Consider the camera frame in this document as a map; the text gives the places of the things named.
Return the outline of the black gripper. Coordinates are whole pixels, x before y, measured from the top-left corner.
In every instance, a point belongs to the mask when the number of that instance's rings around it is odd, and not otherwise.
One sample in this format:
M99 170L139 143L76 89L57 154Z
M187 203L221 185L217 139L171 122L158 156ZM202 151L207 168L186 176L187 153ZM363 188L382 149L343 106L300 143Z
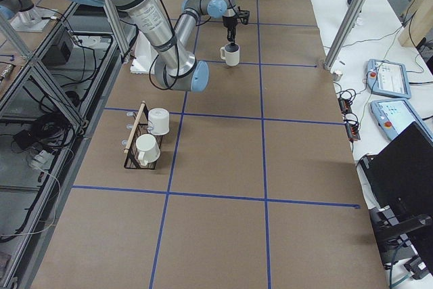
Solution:
M223 25L227 29L227 40L230 45L235 45L237 18L235 16L223 16Z

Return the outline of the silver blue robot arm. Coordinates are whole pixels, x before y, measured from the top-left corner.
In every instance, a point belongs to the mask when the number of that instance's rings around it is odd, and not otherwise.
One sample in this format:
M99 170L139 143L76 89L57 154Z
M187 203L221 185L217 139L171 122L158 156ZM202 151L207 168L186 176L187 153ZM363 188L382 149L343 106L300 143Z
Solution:
M101 7L105 0L70 0ZM157 55L154 76L161 90L201 92L209 79L209 67L185 48L186 42L201 16L222 18L228 39L235 36L238 10L236 0L185 0L183 12L175 25L169 20L161 0L111 0L117 9L126 12L144 34Z

